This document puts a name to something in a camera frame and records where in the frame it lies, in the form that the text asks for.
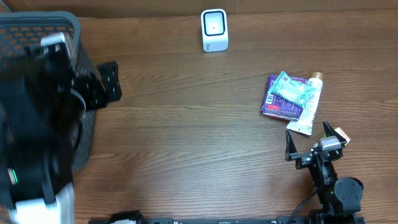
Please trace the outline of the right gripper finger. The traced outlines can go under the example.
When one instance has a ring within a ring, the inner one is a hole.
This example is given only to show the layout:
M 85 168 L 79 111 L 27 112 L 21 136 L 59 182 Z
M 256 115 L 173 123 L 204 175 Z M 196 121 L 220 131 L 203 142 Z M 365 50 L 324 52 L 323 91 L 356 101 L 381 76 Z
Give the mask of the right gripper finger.
M 286 161 L 295 160 L 298 153 L 288 129 L 285 130 L 285 137 L 286 137 L 285 160 Z
M 326 137 L 332 137 L 332 136 L 336 136 L 337 138 L 339 138 L 339 134 L 333 129 L 333 127 L 329 124 L 329 122 L 327 120 L 323 121 L 323 129 L 325 132 L 325 136 Z

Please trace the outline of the green juice carton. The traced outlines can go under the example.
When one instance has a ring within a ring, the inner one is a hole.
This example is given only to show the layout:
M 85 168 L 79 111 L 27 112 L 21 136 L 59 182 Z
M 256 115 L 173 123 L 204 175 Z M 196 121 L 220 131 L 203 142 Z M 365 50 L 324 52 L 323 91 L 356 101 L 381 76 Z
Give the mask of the green juice carton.
M 324 138 L 330 137 L 330 136 L 335 136 L 337 134 L 345 140 L 345 146 L 347 146 L 348 143 L 351 141 L 349 136 L 343 131 L 343 129 L 341 127 L 334 128 L 333 129 L 334 132 L 332 132 L 332 133 L 328 133 L 327 128 L 324 128 L 324 130 L 325 130 L 325 135 L 323 136 Z

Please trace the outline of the white tube with gold cap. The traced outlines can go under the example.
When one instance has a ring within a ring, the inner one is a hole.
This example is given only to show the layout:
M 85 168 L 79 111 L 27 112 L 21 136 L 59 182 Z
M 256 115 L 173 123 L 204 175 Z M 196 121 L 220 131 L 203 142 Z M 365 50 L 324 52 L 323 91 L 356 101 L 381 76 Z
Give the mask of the white tube with gold cap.
M 315 92 L 311 95 L 305 104 L 299 119 L 297 121 L 291 121 L 287 125 L 287 129 L 295 131 L 306 136 L 312 134 L 313 123 L 318 108 L 318 102 L 320 100 L 322 88 L 323 88 L 323 74 L 321 72 L 313 72 L 308 79 L 307 84 L 315 88 Z

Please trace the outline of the red purple pad package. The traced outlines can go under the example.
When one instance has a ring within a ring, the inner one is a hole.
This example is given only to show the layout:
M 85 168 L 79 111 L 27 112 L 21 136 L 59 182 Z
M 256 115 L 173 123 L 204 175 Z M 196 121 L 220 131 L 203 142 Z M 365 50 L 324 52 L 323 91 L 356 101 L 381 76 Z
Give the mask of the red purple pad package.
M 285 100 L 284 98 L 268 93 L 269 88 L 277 79 L 277 75 L 269 75 L 267 81 L 266 94 L 261 107 L 261 113 L 288 121 L 296 121 L 302 114 L 303 108 Z

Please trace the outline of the teal wipes packet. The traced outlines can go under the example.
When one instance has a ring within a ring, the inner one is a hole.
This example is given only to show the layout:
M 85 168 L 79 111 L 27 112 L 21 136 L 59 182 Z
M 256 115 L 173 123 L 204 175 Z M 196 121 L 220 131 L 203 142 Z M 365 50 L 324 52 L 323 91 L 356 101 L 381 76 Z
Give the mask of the teal wipes packet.
M 278 95 L 301 108 L 305 108 L 307 101 L 316 90 L 313 86 L 293 80 L 284 71 L 281 71 L 267 93 Z

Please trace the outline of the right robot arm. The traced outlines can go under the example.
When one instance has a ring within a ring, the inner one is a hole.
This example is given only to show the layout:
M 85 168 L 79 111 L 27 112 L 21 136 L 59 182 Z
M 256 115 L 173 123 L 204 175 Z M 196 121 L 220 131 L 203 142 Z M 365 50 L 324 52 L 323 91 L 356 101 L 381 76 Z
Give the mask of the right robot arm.
M 287 223 L 364 223 L 361 211 L 363 183 L 354 177 L 339 178 L 333 162 L 343 157 L 343 149 L 348 143 L 329 122 L 323 122 L 325 135 L 316 142 L 310 151 L 298 153 L 289 131 L 285 132 L 285 160 L 294 161 L 295 168 L 308 169 L 314 192 L 304 199 L 291 213 Z M 309 211 L 306 217 L 299 217 L 299 210 L 314 196 L 318 197 L 320 209 Z

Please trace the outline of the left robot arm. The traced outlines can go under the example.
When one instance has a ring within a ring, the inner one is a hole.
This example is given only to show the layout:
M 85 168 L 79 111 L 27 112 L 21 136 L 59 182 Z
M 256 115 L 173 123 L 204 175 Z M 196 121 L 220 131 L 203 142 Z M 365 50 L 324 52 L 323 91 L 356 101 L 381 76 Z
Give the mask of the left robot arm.
M 11 223 L 73 223 L 72 163 L 87 111 L 121 98 L 118 65 L 79 76 L 67 59 L 17 58 L 1 71 L 1 206 Z

